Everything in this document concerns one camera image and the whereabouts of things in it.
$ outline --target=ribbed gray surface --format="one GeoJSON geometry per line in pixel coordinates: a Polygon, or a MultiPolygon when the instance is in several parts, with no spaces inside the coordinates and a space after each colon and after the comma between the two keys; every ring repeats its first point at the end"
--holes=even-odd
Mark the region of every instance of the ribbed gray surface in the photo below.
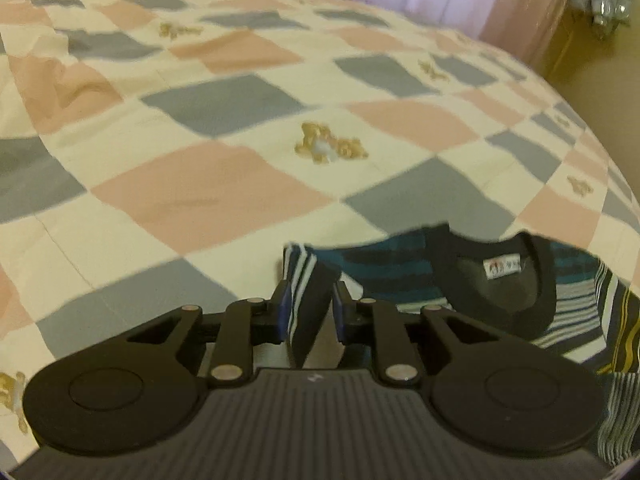
{"type": "Polygon", "coordinates": [[[596,480],[606,468],[576,451],[503,458],[459,441],[411,391],[365,370],[264,370],[219,390],[184,431],[116,458],[41,449],[16,480],[596,480]]]}

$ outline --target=bedsheet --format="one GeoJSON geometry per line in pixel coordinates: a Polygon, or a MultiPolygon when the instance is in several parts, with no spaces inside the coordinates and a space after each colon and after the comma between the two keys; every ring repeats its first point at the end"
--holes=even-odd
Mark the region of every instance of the bedsheet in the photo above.
{"type": "Polygon", "coordinates": [[[639,212],[544,80],[455,30],[348,0],[1,4],[0,469],[36,449],[38,370],[270,295],[286,242],[529,230],[637,294],[639,212]]]}

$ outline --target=striped sweater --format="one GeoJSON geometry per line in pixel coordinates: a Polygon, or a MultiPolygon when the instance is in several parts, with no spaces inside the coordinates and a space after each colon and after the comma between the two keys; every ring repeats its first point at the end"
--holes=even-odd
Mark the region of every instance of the striped sweater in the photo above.
{"type": "Polygon", "coordinates": [[[612,466],[640,450],[640,300],[601,260],[583,250],[524,233],[495,244],[474,242],[444,225],[364,246],[288,244],[284,273],[294,293],[289,344],[296,366],[304,365],[312,351],[332,285],[343,280],[355,299],[391,301],[404,312],[440,304],[582,364],[597,375],[607,399],[591,449],[612,466]],[[508,252],[530,256],[524,259],[530,264],[544,264],[537,267],[535,308],[520,325],[503,321],[508,316],[500,312],[486,319],[494,307],[491,301],[471,290],[476,287],[473,280],[454,268],[451,253],[468,256],[466,250],[480,268],[479,255],[495,258],[508,252]],[[484,307],[473,310],[476,304],[484,307]]]}

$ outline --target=yellow stripe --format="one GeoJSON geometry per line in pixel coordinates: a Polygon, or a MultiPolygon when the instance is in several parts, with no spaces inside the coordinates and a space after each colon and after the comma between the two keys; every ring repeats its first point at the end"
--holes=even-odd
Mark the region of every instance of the yellow stripe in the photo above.
{"type": "Polygon", "coordinates": [[[625,365],[622,367],[622,371],[624,373],[627,373],[629,370],[631,370],[631,367],[634,364],[634,357],[636,356],[636,353],[634,352],[632,345],[634,343],[634,339],[636,338],[636,334],[638,334],[639,330],[640,330],[640,316],[636,320],[636,324],[631,329],[631,332],[629,332],[629,335],[626,338],[626,342],[625,342],[626,358],[625,358],[625,365]]]}
{"type": "Polygon", "coordinates": [[[613,349],[613,359],[611,360],[612,362],[612,368],[613,371],[617,371],[617,364],[618,364],[618,352],[620,351],[620,346],[622,344],[622,336],[625,333],[625,325],[626,325],[626,308],[629,302],[629,294],[630,291],[629,289],[627,289],[625,291],[625,295],[622,298],[622,312],[621,312],[621,317],[620,317],[620,331],[618,332],[618,338],[616,339],[616,345],[614,346],[613,349]]]}

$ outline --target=wall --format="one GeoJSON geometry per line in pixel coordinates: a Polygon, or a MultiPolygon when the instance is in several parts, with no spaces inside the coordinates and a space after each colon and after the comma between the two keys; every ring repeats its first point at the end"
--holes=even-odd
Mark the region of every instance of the wall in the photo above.
{"type": "Polygon", "coordinates": [[[640,0],[630,27],[596,40],[584,19],[561,62],[546,76],[584,118],[640,196],[640,0]]]}

